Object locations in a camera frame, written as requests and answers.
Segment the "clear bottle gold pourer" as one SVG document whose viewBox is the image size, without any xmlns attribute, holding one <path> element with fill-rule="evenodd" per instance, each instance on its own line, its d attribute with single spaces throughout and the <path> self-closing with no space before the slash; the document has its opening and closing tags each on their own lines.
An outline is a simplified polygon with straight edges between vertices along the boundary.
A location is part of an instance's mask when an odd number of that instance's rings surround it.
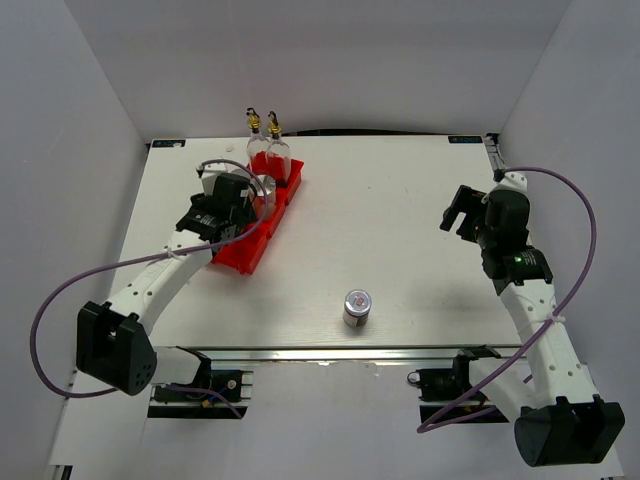
<svg viewBox="0 0 640 480">
<path fill-rule="evenodd" d="M 261 118 L 253 107 L 247 108 L 246 115 L 250 130 L 246 147 L 250 168 L 257 175 L 268 175 L 269 166 L 266 152 L 269 148 L 269 140 L 262 133 Z"/>
</svg>

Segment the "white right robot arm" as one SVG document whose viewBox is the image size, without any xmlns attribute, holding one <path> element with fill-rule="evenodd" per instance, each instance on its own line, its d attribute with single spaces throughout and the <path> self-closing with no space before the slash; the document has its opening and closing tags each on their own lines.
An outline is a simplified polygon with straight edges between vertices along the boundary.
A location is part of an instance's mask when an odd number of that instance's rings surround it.
<svg viewBox="0 0 640 480">
<path fill-rule="evenodd" d="M 489 193 L 461 186 L 441 229 L 456 218 L 463 240 L 480 247 L 482 266 L 516 327 L 532 380 L 525 383 L 495 353 L 458 356 L 453 390 L 480 392 L 512 424 L 516 447 L 531 467 L 598 464 L 621 432 L 625 417 L 606 402 L 582 367 L 556 313 L 553 275 L 544 254 L 529 243 L 530 202 L 525 193 Z"/>
</svg>

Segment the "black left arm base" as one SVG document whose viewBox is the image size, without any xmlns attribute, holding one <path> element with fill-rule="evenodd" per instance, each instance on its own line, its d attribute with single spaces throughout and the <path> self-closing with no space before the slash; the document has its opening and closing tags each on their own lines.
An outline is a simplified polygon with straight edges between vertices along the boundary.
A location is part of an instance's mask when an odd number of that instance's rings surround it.
<svg viewBox="0 0 640 480">
<path fill-rule="evenodd" d="M 191 391 L 154 387 L 147 411 L 150 419 L 241 420 L 252 397 L 254 372 L 213 367 L 188 385 Z"/>
</svg>

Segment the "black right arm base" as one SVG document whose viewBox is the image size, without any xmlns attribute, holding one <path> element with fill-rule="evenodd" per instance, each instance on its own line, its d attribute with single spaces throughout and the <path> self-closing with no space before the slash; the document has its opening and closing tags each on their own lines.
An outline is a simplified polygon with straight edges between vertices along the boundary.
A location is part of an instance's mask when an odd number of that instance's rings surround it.
<svg viewBox="0 0 640 480">
<path fill-rule="evenodd" d="M 427 368 L 410 372 L 407 375 L 410 386 L 419 391 L 420 422 L 424 423 L 464 392 L 454 379 L 451 368 Z M 482 393 L 476 393 L 470 400 L 460 405 L 437 420 L 437 423 L 454 420 L 463 424 L 498 424 L 508 420 L 496 409 Z"/>
</svg>

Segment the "tall white powder shaker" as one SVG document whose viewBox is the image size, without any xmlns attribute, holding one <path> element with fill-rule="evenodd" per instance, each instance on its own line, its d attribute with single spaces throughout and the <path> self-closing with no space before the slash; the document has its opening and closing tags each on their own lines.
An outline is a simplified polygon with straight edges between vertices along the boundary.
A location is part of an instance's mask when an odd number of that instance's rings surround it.
<svg viewBox="0 0 640 480">
<path fill-rule="evenodd" d="M 276 181 L 273 177 L 261 174 L 251 180 L 251 204 L 257 218 L 269 220 L 276 209 Z"/>
</svg>

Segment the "dark sauce bottle gold pourer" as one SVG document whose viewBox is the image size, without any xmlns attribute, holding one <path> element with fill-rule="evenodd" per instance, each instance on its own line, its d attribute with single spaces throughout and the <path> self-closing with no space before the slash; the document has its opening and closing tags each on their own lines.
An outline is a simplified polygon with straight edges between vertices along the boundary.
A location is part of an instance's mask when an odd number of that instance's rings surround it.
<svg viewBox="0 0 640 480">
<path fill-rule="evenodd" d="M 282 139 L 282 127 L 274 111 L 268 113 L 270 135 L 269 146 L 266 151 L 269 175 L 274 178 L 276 185 L 287 187 L 291 176 L 291 151 L 289 145 Z"/>
</svg>

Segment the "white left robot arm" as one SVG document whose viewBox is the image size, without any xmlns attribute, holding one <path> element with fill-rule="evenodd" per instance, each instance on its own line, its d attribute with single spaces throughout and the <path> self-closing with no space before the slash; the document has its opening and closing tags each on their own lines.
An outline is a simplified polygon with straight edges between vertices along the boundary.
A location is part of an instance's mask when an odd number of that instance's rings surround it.
<svg viewBox="0 0 640 480">
<path fill-rule="evenodd" d="M 257 219 L 256 185 L 247 168 L 201 165 L 198 173 L 203 190 L 191 197 L 159 259 L 104 303 L 88 302 L 78 314 L 77 369 L 130 396 L 148 385 L 177 384 L 199 399 L 211 387 L 203 354 L 155 348 L 150 341 L 156 321 L 191 277 Z"/>
</svg>

